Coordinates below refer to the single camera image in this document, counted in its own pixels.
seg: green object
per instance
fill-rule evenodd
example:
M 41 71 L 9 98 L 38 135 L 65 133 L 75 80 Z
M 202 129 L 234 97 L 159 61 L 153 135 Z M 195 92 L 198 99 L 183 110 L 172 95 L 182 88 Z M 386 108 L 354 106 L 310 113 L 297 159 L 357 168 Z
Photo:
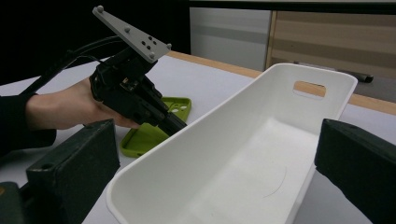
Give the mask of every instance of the green object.
M 183 97 L 163 97 L 163 102 L 183 121 L 191 110 L 191 100 Z M 139 129 L 131 129 L 120 142 L 120 150 L 127 157 L 138 158 L 158 146 L 169 136 L 159 127 L 144 123 Z

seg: black cable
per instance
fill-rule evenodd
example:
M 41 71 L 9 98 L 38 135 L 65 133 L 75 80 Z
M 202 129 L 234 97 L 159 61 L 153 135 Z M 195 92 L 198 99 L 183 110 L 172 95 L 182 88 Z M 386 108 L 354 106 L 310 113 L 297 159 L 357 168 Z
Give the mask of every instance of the black cable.
M 34 93 L 34 92 L 38 91 L 41 87 L 46 85 L 56 75 L 61 73 L 65 68 L 67 68 L 70 64 L 72 64 L 76 59 L 78 59 L 80 57 L 89 57 L 92 59 L 91 56 L 83 55 L 83 53 L 85 53 L 89 50 L 96 49 L 96 48 L 102 47 L 104 45 L 116 43 L 116 42 L 122 42 L 122 39 L 117 35 L 113 35 L 113 36 L 106 37 L 106 38 L 97 40 L 95 42 L 92 42 L 91 44 L 83 46 L 79 49 L 68 50 L 66 52 L 66 54 L 57 63 L 55 63 L 52 67 L 50 67 L 43 76 L 38 78 L 35 82 L 33 82 L 30 86 L 28 86 L 20 94 Z

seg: black wall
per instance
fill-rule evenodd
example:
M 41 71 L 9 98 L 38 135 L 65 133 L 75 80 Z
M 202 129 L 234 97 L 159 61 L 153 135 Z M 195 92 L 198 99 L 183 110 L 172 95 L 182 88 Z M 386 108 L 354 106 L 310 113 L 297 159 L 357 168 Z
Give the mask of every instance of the black wall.
M 8 2 L 1 13 L 0 85 L 39 77 L 67 50 L 115 35 L 92 14 L 93 8 L 100 5 L 143 32 L 171 43 L 172 50 L 191 52 L 190 9 L 186 0 Z M 125 47 L 124 43 L 112 44 L 92 54 L 105 58 Z M 77 60 L 72 65 L 86 62 Z

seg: white table surface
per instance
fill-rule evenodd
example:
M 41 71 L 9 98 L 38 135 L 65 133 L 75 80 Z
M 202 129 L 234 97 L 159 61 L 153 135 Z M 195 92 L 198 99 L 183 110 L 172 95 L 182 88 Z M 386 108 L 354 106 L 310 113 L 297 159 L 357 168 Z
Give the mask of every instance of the white table surface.
M 59 91 L 88 77 L 97 63 L 87 63 L 69 68 L 38 93 Z M 253 78 L 243 77 L 230 72 L 189 63 L 163 56 L 148 77 L 164 96 L 188 97 L 192 108 L 187 123 L 200 118 L 203 114 L 241 90 Z M 35 78 L 0 86 L 0 95 L 19 94 Z M 359 106 L 347 105 L 341 121 L 356 125 L 396 145 L 396 116 L 377 112 Z M 21 187 L 27 181 L 25 170 L 52 148 L 58 146 L 82 126 L 58 131 L 55 143 L 51 147 L 14 151 L 0 159 L 0 182 L 13 181 Z M 116 127 L 118 144 L 129 129 Z M 120 169 L 134 161 L 120 152 Z M 87 215 L 84 224 L 118 223 L 106 207 L 106 190 Z M 326 177 L 314 173 L 312 182 L 305 195 L 294 223 L 371 223 L 353 204 L 351 204 Z

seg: basket handle hole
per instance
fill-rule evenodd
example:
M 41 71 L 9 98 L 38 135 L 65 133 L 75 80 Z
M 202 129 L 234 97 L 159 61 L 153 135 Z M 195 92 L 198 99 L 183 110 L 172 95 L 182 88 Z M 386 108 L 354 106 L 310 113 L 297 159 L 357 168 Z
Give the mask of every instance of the basket handle hole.
M 304 97 L 321 100 L 326 95 L 326 87 L 304 81 L 294 82 L 293 92 Z

